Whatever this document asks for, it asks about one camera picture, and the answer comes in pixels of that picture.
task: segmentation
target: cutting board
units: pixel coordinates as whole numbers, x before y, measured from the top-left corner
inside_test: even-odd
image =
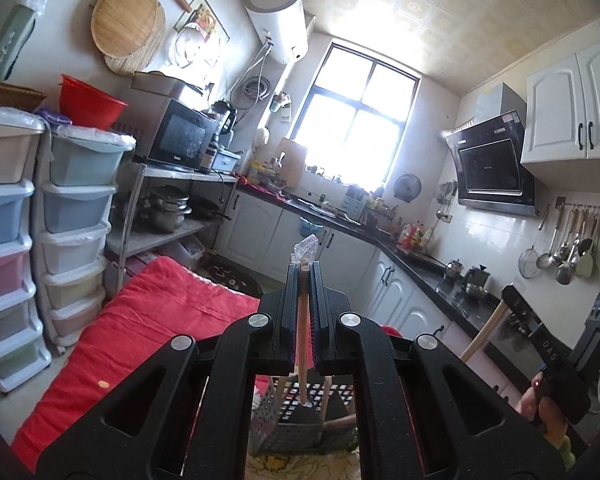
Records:
[[[279,174],[280,178],[286,180],[287,187],[294,189],[298,186],[304,171],[304,161],[308,151],[308,148],[294,140],[280,140],[278,154],[285,152],[285,158],[282,159],[282,168]]]
[[[138,51],[151,36],[158,0],[98,0],[91,15],[93,41],[105,56]]]
[[[158,5],[154,30],[152,30],[151,36],[149,36],[149,39],[140,50],[126,57],[113,58],[105,56],[104,62],[112,72],[118,75],[133,75],[135,72],[142,72],[154,60],[154,57],[158,54],[162,46],[166,35],[166,23],[164,9]]]

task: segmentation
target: window pane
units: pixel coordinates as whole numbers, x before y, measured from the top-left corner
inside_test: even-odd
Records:
[[[334,174],[374,190],[384,180],[400,139],[400,127],[368,112],[358,112],[340,150]]]
[[[298,134],[294,139],[306,146],[308,166],[318,166],[330,170],[333,168],[334,154],[342,151],[355,108],[330,97],[314,94]]]
[[[322,88],[359,101],[373,62],[345,50],[334,48],[320,69],[315,83]]]
[[[404,121],[416,82],[395,70],[377,65],[362,102],[389,117]]]

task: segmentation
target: ceiling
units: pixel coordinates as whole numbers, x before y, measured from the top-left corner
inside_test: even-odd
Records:
[[[302,0],[316,29],[467,94],[600,16],[600,0]]]

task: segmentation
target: water heater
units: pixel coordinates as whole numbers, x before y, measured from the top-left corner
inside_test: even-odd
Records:
[[[273,44],[269,54],[279,63],[302,59],[308,50],[302,0],[243,0],[262,43]]]

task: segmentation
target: silver round bolt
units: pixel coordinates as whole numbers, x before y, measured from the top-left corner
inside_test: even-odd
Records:
[[[438,340],[429,334],[423,334],[419,336],[416,341],[421,348],[425,350],[433,350],[436,346],[438,346]]]
[[[358,314],[354,314],[353,312],[347,312],[346,314],[342,314],[340,316],[340,322],[344,326],[358,326],[362,320]]]
[[[265,326],[269,322],[269,316],[266,314],[253,314],[249,316],[249,324],[256,328]]]
[[[188,335],[179,335],[171,340],[171,348],[174,350],[186,350],[193,343],[193,339]]]

